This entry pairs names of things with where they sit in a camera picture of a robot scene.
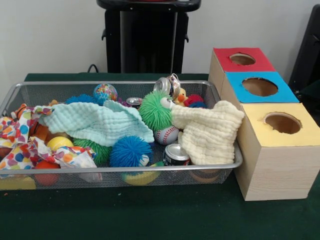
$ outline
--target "red paper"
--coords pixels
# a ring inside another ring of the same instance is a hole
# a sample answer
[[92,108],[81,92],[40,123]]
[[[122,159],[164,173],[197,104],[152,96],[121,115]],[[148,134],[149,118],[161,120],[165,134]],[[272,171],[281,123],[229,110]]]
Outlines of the red paper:
[[[237,47],[237,48],[214,48],[222,69],[225,72],[275,72],[268,58],[260,48]],[[234,54],[245,54],[254,58],[255,63],[251,65],[240,65],[233,63],[230,57]]]

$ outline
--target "wooden box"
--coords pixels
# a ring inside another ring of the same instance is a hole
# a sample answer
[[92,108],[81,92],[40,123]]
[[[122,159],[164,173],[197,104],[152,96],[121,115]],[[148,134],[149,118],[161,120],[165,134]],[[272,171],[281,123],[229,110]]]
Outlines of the wooden box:
[[299,103],[279,73],[227,72],[220,98],[238,109],[248,103]]
[[302,103],[242,104],[235,175],[246,201],[304,199],[320,169],[320,128]]
[[215,85],[220,96],[227,72],[275,71],[272,64],[259,48],[214,48],[208,80]]

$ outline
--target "blue paper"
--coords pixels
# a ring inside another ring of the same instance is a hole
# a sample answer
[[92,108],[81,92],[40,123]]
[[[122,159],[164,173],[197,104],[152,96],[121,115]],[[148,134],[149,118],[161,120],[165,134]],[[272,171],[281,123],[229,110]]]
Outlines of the blue paper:
[[[299,103],[294,93],[279,73],[275,71],[267,72],[227,72],[227,79],[232,86],[235,95],[241,103]],[[263,78],[274,83],[278,92],[270,96],[257,96],[250,93],[244,86],[243,81],[249,78]]]

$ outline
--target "green spiky ball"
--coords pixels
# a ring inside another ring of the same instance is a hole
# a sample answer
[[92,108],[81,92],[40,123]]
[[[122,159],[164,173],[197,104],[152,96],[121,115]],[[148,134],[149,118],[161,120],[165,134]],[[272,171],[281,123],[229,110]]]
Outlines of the green spiky ball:
[[170,97],[164,91],[153,91],[144,97],[139,108],[143,122],[154,132],[172,125],[171,110],[161,105],[162,98]]
[[96,156],[93,160],[96,165],[105,164],[109,160],[109,156],[112,150],[112,147],[110,146],[101,146],[100,144],[88,139],[74,138],[73,144],[78,147],[92,148],[92,150],[96,153]]

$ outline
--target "metal basket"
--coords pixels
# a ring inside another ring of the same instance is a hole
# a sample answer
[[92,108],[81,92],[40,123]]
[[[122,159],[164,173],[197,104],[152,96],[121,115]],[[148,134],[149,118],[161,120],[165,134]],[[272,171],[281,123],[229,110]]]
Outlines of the metal basket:
[[[112,84],[123,99],[129,97],[143,98],[153,90],[154,81],[73,81],[73,82],[23,82],[14,85],[6,95],[0,113],[10,116],[12,111],[22,103],[28,106],[48,105],[53,99],[63,103],[71,96],[91,95],[94,88],[101,83]],[[181,86],[188,95],[200,95],[208,108],[213,108],[219,100],[216,88],[207,81],[182,81]],[[222,184],[232,169],[241,165],[242,153],[237,142],[233,164],[157,166],[157,167],[109,167],[108,164],[98,168],[69,169],[24,169],[0,170],[0,189],[66,189],[66,188],[107,188],[123,186],[161,186]],[[152,147],[152,163],[163,160],[165,147],[155,144]],[[57,179],[54,184],[42,185],[36,179],[44,181]],[[83,176],[101,177],[102,180],[87,182]]]

